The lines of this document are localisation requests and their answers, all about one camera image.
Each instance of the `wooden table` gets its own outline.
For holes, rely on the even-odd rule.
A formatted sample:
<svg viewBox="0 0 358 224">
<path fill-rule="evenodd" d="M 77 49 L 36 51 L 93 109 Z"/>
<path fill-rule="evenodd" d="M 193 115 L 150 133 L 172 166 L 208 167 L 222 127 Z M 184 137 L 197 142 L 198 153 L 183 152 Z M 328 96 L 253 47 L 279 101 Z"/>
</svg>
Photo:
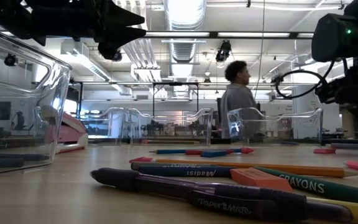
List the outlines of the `wooden table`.
<svg viewBox="0 0 358 224">
<path fill-rule="evenodd" d="M 57 155 L 50 166 L 0 174 L 0 224 L 262 223 L 198 210 L 172 198 L 122 192 L 100 185 L 89 175 L 91 170 L 100 167 L 129 169 L 128 160 L 140 156 L 202 159 L 197 156 L 157 156 L 149 153 L 150 150 L 163 148 L 170 147 L 90 146 L 87 150 Z M 342 167 L 348 159 L 358 161 L 358 151 L 338 150 L 337 154 L 324 155 L 313 154 L 314 148 L 260 147 L 255 148 L 253 154 L 232 154 L 214 160 L 337 167 Z M 220 178 L 197 180 L 231 182 Z M 358 176 L 330 180 L 358 187 Z"/>
</svg>

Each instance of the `clear plastic bin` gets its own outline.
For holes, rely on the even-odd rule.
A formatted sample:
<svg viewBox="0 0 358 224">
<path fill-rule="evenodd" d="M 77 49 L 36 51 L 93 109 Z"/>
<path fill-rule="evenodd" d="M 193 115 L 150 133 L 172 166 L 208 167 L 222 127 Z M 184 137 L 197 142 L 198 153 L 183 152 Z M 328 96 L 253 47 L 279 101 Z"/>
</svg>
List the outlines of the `clear plastic bin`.
<svg viewBox="0 0 358 224">
<path fill-rule="evenodd" d="M 81 115 L 88 138 L 92 142 L 122 143 L 127 110 L 111 107 L 102 114 Z"/>
<path fill-rule="evenodd" d="M 131 144 L 169 144 L 209 146 L 211 144 L 212 108 L 193 115 L 151 116 L 128 109 L 131 121 Z"/>
<path fill-rule="evenodd" d="M 261 146 L 320 144 L 323 109 L 298 114 L 264 116 L 256 108 L 241 108 L 227 113 L 232 142 Z"/>
<path fill-rule="evenodd" d="M 0 33 L 0 172 L 52 163 L 70 70 Z"/>
</svg>

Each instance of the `green marker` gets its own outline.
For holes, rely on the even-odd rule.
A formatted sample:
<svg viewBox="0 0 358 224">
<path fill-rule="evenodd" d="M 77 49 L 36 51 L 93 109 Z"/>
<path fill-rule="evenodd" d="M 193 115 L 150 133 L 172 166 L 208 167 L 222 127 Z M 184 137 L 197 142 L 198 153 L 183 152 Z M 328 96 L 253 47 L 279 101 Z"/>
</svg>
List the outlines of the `green marker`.
<svg viewBox="0 0 358 224">
<path fill-rule="evenodd" d="M 304 190 L 333 200 L 358 203 L 358 188 L 319 180 L 278 170 L 255 167 L 256 169 L 287 179 L 294 189 Z"/>
</svg>

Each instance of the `gray shirt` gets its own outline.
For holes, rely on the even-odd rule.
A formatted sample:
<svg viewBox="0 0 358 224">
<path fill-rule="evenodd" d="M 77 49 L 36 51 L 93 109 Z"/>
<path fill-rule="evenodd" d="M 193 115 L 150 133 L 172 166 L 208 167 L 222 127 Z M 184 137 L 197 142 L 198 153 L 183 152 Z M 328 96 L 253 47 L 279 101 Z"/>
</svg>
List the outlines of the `gray shirt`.
<svg viewBox="0 0 358 224">
<path fill-rule="evenodd" d="M 222 138 L 230 138 L 227 112 L 239 108 L 256 108 L 256 102 L 248 87 L 236 83 L 227 86 L 221 100 Z"/>
</svg>

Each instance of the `man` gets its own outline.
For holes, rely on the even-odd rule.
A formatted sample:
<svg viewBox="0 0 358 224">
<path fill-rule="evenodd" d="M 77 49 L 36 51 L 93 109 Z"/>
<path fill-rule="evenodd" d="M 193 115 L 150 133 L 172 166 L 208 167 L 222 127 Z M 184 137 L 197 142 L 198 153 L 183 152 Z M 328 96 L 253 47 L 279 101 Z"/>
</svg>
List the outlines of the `man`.
<svg viewBox="0 0 358 224">
<path fill-rule="evenodd" d="M 222 119 L 222 138 L 230 137 L 229 122 L 227 120 L 227 112 L 239 108 L 256 108 L 256 102 L 252 96 L 252 92 L 246 87 L 249 84 L 250 75 L 247 69 L 247 63 L 244 61 L 235 61 L 230 63 L 224 76 L 231 83 L 227 86 L 221 100 L 221 119 Z"/>
</svg>

